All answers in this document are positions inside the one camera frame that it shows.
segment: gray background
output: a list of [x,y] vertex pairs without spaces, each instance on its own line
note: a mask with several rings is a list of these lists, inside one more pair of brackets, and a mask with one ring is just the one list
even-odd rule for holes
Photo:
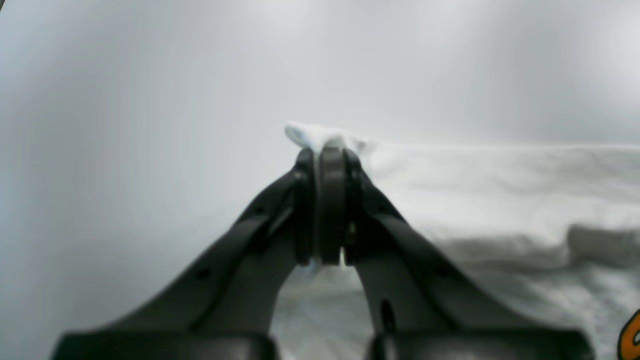
[[637,143],[639,115],[632,0],[7,0],[0,359],[152,296],[292,165],[287,121]]

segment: crumpled fabric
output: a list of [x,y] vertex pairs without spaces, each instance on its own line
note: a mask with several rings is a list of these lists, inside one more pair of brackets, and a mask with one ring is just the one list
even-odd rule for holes
[[[291,123],[319,152],[354,150],[408,223],[503,304],[579,329],[598,360],[640,308],[640,147],[440,147]],[[286,359],[362,359],[373,335],[352,268],[312,265],[283,287],[271,330]]]

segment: orange object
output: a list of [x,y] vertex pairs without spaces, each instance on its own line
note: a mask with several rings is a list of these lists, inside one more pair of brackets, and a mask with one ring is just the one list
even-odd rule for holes
[[636,311],[620,332],[618,358],[620,360],[640,359],[640,310]]

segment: screw hole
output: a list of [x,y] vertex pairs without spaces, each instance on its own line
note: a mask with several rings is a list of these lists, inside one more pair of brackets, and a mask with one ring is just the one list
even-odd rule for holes
[[209,276],[211,276],[211,270],[204,268],[202,270],[200,270],[197,274],[196,274],[196,278],[198,280],[204,280],[206,278],[208,278]]
[[388,300],[382,300],[380,304],[380,315],[382,316],[382,325],[388,332],[396,331],[396,317]]

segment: white cloth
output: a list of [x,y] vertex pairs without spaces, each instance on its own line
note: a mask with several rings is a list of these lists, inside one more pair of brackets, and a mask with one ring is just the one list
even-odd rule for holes
[[[286,133],[315,151],[353,149],[409,224],[480,287],[581,329],[597,359],[616,359],[640,308],[640,147],[394,145],[297,123]],[[322,286],[303,286],[309,278]],[[360,359],[372,334],[365,304],[352,269],[298,270],[273,334],[299,359]]]

